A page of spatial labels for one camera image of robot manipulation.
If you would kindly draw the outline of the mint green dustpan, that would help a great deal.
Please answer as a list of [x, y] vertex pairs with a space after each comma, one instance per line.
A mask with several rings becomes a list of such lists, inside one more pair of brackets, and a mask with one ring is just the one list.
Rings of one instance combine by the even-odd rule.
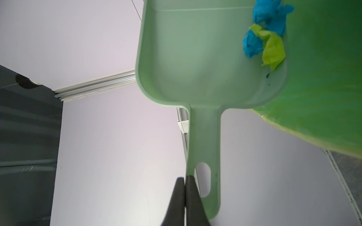
[[221, 206], [221, 115], [253, 109], [286, 86], [284, 60], [276, 70], [248, 58], [242, 41], [251, 26], [254, 1], [145, 1], [135, 68], [144, 95], [189, 113], [187, 175], [199, 163], [211, 170], [202, 198], [209, 220]]

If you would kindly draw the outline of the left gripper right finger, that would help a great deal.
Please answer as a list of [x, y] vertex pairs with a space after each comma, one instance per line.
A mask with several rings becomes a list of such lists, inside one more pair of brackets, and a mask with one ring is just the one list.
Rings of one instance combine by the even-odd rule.
[[198, 187], [193, 176], [186, 177], [186, 225], [187, 226], [211, 226], [207, 219]]

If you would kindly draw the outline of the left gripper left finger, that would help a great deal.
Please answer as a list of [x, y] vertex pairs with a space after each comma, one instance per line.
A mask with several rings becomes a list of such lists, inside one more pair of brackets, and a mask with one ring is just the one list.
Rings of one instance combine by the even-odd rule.
[[179, 177], [175, 182], [168, 209], [161, 226], [184, 226], [185, 195], [184, 178]]

